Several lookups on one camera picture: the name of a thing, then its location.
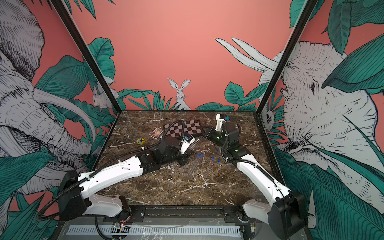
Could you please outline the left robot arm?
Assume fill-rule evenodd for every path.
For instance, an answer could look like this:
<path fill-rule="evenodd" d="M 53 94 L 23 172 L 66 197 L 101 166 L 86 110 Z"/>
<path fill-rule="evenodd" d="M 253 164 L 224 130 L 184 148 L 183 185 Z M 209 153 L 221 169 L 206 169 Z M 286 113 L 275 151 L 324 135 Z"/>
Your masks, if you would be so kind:
<path fill-rule="evenodd" d="M 127 179 L 159 170 L 163 165 L 178 162 L 184 166 L 193 153 L 198 139 L 182 133 L 180 137 L 168 137 L 169 129 L 161 140 L 141 150 L 131 151 L 117 157 L 99 169 L 79 174 L 65 174 L 59 192 L 37 214 L 37 221 L 59 217 L 61 221 L 73 220 L 82 215 L 102 215 L 114 218 L 130 208 L 121 197 L 101 198 L 97 192 Z"/>

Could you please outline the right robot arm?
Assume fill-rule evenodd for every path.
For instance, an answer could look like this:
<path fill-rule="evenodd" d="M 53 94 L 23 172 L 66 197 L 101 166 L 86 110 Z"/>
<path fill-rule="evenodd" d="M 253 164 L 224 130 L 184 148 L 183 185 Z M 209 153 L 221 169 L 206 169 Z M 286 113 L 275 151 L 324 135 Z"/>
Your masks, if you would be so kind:
<path fill-rule="evenodd" d="M 239 141 L 241 128 L 228 122 L 218 122 L 216 127 L 203 126 L 204 138 L 221 148 L 223 160 L 244 173 L 261 191 L 267 204 L 247 201 L 242 209 L 248 218 L 268 224 L 281 240 L 291 236 L 308 224 L 305 197 L 276 180 Z"/>

